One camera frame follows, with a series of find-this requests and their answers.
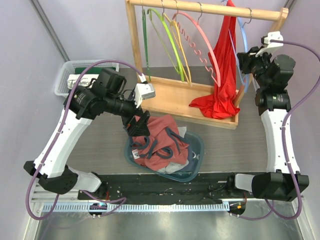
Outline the maroon tank top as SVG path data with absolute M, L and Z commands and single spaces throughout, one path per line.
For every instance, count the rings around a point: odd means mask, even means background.
M 136 164 L 157 172 L 169 164 L 184 167 L 189 163 L 190 144 L 180 136 L 171 115 L 151 116 L 147 127 L 149 136 L 130 138 L 131 153 Z

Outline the pink hanger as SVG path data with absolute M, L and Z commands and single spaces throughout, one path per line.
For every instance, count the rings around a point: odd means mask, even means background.
M 200 62 L 205 67 L 205 70 L 209 73 L 211 79 L 214 81 L 217 87 L 220 87 L 222 84 L 222 74 L 218 64 L 218 60 L 214 53 L 213 47 L 205 34 L 204 30 L 200 27 L 199 22 L 196 21 L 188 13 L 181 11 L 179 4 L 176 1 L 175 3 L 176 13 L 172 16 L 172 20 L 175 20 L 178 27 L 180 35 L 185 39 L 189 47 L 193 50 L 194 54 L 198 57 Z M 186 30 L 182 27 L 181 23 L 178 21 L 177 17 L 183 16 L 195 27 L 197 33 L 200 36 L 200 39 L 203 41 L 203 45 L 198 46 L 195 41 L 189 36 Z

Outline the red tank top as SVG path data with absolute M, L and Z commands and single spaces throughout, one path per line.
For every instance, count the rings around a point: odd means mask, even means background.
M 219 37 L 213 49 L 220 72 L 220 86 L 214 86 L 211 95 L 197 97 L 189 104 L 198 108 L 206 118 L 232 118 L 240 111 L 234 104 L 236 97 L 236 57 L 233 44 L 236 43 L 236 23 L 234 16 L 225 16 Z

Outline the grey tank top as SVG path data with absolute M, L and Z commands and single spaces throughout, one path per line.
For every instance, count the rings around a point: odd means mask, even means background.
M 186 126 L 178 127 L 178 132 L 181 137 L 184 137 L 187 132 L 187 127 Z M 170 162 L 166 167 L 163 167 L 163 168 L 157 170 L 157 172 L 161 173 L 161 174 L 168 174 L 169 175 L 169 174 L 172 174 L 172 173 L 175 173 L 177 171 L 182 170 L 188 164 L 189 164 L 188 159 L 186 160 L 185 164 Z

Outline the yellow hanger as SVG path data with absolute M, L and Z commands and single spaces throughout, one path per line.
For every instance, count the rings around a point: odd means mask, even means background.
M 178 24 L 173 19 L 170 19 L 165 13 L 162 14 L 160 20 L 162 22 L 162 25 L 164 26 L 164 29 L 165 29 L 166 34 L 168 36 L 168 39 L 170 40 L 173 52 L 175 54 L 176 65 L 173 62 L 173 60 L 169 54 L 169 51 L 168 51 L 166 45 L 164 44 L 162 38 L 159 37 L 159 39 L 161 40 L 162 45 L 163 45 L 171 63 L 173 64 L 174 69 L 180 75 L 181 81 L 187 82 L 188 85 L 191 86 L 192 85 L 192 76 L 191 76 L 190 68 L 189 68 L 188 61 L 187 61 L 187 58 L 185 55 L 185 51 L 183 48 L 183 44 L 181 41 L 180 30 L 179 30 Z

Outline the navy blue tank top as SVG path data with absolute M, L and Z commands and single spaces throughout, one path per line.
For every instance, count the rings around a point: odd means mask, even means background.
M 188 163 L 180 170 L 180 172 L 194 172 L 198 164 L 200 155 L 196 154 L 191 147 L 188 148 Z

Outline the lime green hanger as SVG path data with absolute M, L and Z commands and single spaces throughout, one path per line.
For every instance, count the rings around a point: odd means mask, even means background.
M 149 17 L 149 20 L 153 26 L 153 29 L 155 30 L 170 62 L 172 63 L 173 65 L 173 68 L 175 69 L 176 73 L 179 75 L 180 77 L 180 80 L 182 82 L 185 81 L 185 76 L 184 76 L 184 72 L 183 72 L 183 66 L 182 66 L 182 63 L 181 63 L 181 59 L 180 59 L 180 56 L 178 54 L 178 50 L 177 50 L 177 47 L 176 47 L 176 44 L 174 43 L 174 39 L 173 39 L 173 36 L 169 30 L 169 27 L 168 27 L 168 24 L 166 23 L 166 20 L 165 20 L 165 17 L 163 14 L 160 14 L 156 9 L 150 7 L 147 9 L 147 12 L 146 14 L 148 15 Z M 170 54 L 170 51 L 168 50 L 167 48 L 167 45 L 165 44 L 165 41 L 161 35 L 161 33 L 159 32 L 159 30 L 157 29 L 156 25 L 154 24 L 154 21 L 153 21 L 153 17 L 157 17 L 159 19 L 159 21 L 161 22 L 161 26 L 163 27 L 164 29 L 164 32 L 165 32 L 165 36 L 167 37 L 168 41 L 169 41 L 169 46 L 170 46 L 170 49 L 172 50 L 173 52 L 173 55 L 174 55 L 174 58 L 172 58 L 171 54 Z

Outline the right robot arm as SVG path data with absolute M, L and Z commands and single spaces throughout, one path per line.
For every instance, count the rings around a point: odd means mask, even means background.
M 301 174 L 291 139 L 291 100 L 286 90 L 296 62 L 288 55 L 272 54 L 254 46 L 237 54 L 239 69 L 258 83 L 255 105 L 263 123 L 267 144 L 267 168 L 260 174 L 234 173 L 227 178 L 226 193 L 233 198 L 249 192 L 256 199 L 293 201 L 310 184 Z

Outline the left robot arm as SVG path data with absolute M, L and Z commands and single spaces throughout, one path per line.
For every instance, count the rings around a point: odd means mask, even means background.
M 145 76 L 139 76 L 130 98 L 124 97 L 127 80 L 118 72 L 104 68 L 89 85 L 75 86 L 64 102 L 59 123 L 43 152 L 23 168 L 38 179 L 46 191 L 64 195 L 71 190 L 87 191 L 93 198 L 104 199 L 107 184 L 94 172 L 86 173 L 67 165 L 67 160 L 80 136 L 102 113 L 120 116 L 123 128 L 130 137 L 149 136 L 149 111 L 143 111 L 143 100 L 154 98 L 154 86 Z

